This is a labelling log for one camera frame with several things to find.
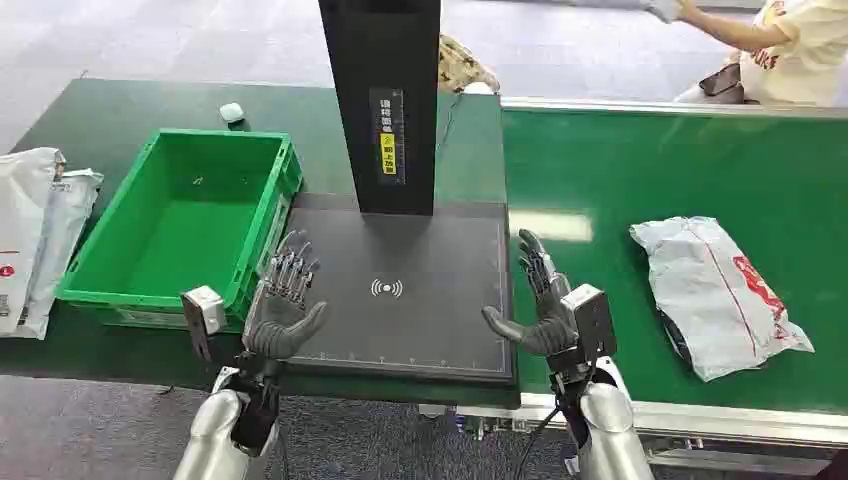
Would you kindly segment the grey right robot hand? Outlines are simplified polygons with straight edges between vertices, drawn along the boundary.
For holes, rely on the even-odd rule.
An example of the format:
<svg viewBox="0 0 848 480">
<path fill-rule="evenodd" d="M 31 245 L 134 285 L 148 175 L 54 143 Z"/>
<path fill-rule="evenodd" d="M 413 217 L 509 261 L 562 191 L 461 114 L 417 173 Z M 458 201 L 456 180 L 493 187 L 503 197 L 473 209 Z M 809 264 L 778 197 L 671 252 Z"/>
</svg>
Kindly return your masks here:
<svg viewBox="0 0 848 480">
<path fill-rule="evenodd" d="M 539 237 L 527 229 L 519 230 L 523 256 L 519 264 L 524 271 L 535 300 L 536 322 L 522 325 L 506 319 L 493 306 L 484 306 L 482 316 L 489 328 L 505 340 L 538 356 L 553 356 L 566 351 L 578 341 L 571 314 L 565 312 L 561 299 L 570 291 L 565 275 L 556 266 Z"/>
</svg>

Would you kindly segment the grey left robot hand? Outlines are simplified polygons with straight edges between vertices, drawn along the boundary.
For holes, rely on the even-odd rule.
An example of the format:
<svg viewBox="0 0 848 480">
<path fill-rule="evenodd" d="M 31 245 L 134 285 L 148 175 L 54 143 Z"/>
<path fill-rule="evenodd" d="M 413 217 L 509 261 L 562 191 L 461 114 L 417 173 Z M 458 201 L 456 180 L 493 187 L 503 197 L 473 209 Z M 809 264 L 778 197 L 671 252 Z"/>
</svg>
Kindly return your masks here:
<svg viewBox="0 0 848 480">
<path fill-rule="evenodd" d="M 242 335 L 247 351 L 286 360 L 320 331 L 328 303 L 307 302 L 319 268 L 306 231 L 292 230 L 280 240 L 259 277 L 248 312 Z"/>
</svg>

